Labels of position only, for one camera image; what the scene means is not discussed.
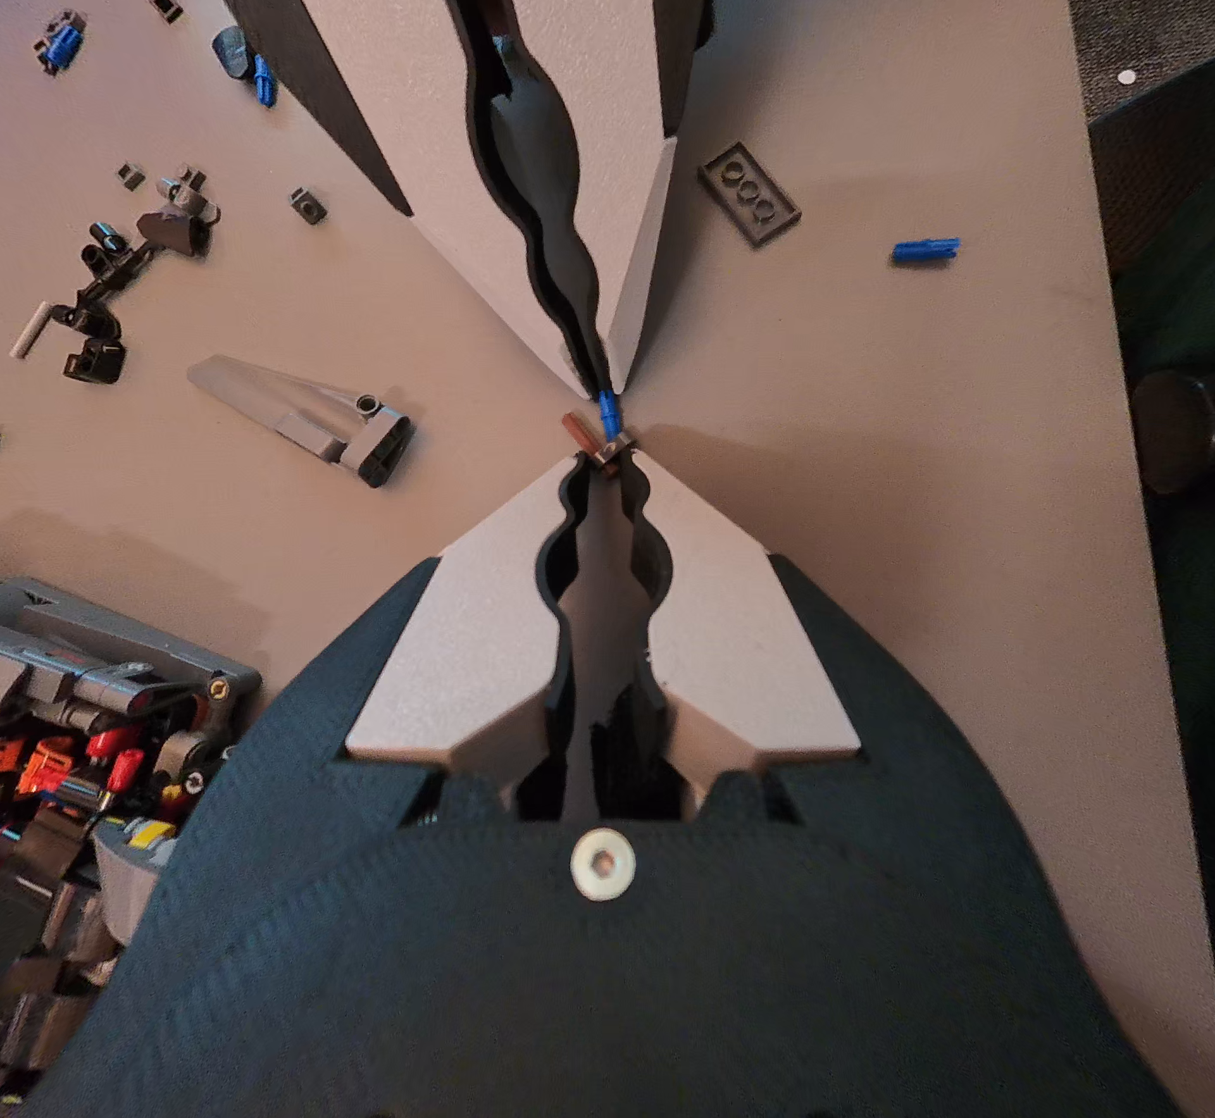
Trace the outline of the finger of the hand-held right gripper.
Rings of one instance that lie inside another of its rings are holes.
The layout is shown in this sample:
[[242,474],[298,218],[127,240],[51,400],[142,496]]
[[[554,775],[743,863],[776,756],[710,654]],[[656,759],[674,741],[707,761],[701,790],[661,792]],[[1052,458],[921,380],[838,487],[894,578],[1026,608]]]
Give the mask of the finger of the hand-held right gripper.
[[574,129],[574,229],[598,275],[596,333],[616,394],[638,356],[670,189],[654,0],[511,0]]
[[416,229],[574,393],[603,358],[549,265],[545,226],[494,137],[505,66],[476,0],[302,0]]

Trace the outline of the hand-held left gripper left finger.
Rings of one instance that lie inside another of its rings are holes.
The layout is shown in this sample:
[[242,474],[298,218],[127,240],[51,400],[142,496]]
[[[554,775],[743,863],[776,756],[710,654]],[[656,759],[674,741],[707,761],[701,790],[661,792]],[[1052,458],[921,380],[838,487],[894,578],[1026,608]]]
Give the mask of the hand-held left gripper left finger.
[[347,737],[356,761],[492,785],[522,817],[560,817],[576,716],[574,585],[592,467],[565,458],[434,563]]

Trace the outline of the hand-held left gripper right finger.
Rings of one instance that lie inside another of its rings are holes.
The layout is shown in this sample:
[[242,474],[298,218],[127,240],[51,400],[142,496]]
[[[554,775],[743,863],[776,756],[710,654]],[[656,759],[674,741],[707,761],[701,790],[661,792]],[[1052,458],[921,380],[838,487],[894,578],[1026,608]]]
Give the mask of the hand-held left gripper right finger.
[[676,774],[683,815],[729,774],[856,759],[859,734],[776,556],[641,449],[621,460],[620,492],[647,598],[641,759]]

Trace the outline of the grey lego plate with holes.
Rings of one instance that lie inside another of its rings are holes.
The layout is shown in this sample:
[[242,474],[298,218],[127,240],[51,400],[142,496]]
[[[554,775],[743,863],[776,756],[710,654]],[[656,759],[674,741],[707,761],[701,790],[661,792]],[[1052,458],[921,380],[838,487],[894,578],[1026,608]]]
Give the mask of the grey lego plate with holes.
[[752,249],[761,249],[801,222],[801,209],[743,142],[698,169],[710,198]]

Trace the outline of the grey lego wing dark connector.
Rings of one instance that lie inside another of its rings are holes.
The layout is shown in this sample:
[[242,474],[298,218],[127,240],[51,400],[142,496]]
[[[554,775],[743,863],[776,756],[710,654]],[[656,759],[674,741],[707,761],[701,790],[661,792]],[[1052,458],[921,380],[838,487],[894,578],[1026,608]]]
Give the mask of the grey lego wing dark connector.
[[211,356],[189,382],[327,465],[383,487],[413,436],[413,420],[371,393],[353,393],[271,371],[231,356]]

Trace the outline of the grey black lego spaceship model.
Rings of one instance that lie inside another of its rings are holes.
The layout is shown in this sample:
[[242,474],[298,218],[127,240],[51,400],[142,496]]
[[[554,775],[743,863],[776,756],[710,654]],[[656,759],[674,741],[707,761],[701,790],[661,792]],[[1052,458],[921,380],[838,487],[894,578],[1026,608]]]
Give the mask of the grey black lego spaceship model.
[[2,1113],[82,1026],[231,756],[258,670],[2,581]]

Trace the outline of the grey lego axle connector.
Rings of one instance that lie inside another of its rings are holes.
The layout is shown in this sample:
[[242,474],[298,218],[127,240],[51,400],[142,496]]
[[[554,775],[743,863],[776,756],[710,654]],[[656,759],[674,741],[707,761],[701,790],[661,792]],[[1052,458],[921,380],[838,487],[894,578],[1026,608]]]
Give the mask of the grey lego axle connector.
[[206,195],[207,175],[193,166],[182,166],[175,177],[160,178],[156,193],[176,213],[200,220],[207,229],[220,220],[220,207]]

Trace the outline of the black lego slope piece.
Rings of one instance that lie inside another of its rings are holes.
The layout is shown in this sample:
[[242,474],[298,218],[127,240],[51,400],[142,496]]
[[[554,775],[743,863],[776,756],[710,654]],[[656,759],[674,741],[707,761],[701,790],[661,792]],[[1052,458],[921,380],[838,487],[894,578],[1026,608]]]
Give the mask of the black lego slope piece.
[[202,260],[211,247],[211,226],[171,206],[140,215],[135,227],[147,246],[184,258]]

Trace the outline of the black lego connector piece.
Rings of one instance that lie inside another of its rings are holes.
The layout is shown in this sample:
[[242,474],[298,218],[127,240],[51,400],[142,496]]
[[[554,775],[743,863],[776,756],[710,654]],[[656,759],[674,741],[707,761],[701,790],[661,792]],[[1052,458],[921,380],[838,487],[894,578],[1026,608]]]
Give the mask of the black lego connector piece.
[[82,247],[80,258],[93,278],[77,293],[73,305],[53,305],[51,320],[87,338],[118,342],[122,327],[111,300],[129,289],[162,247],[149,240],[131,246],[106,222],[91,224],[89,236],[91,242]]

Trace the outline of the black curved lego piece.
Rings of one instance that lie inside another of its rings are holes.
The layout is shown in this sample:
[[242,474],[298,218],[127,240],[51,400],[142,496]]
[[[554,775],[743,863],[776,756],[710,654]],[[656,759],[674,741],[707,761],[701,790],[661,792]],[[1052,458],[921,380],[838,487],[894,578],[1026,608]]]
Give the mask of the black curved lego piece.
[[124,373],[127,349],[120,340],[86,338],[82,351],[69,354],[64,376],[86,385],[115,385]]

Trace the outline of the white lego bar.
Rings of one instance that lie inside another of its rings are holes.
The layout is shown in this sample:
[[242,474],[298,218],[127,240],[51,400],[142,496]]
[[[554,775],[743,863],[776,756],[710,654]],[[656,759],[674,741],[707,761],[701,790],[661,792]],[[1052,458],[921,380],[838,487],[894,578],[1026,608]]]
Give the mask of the white lego bar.
[[33,311],[29,322],[24,325],[17,340],[13,342],[13,347],[9,351],[9,358],[15,362],[24,362],[33,347],[37,345],[38,338],[53,320],[53,311],[55,305],[49,302],[38,304],[38,307]]

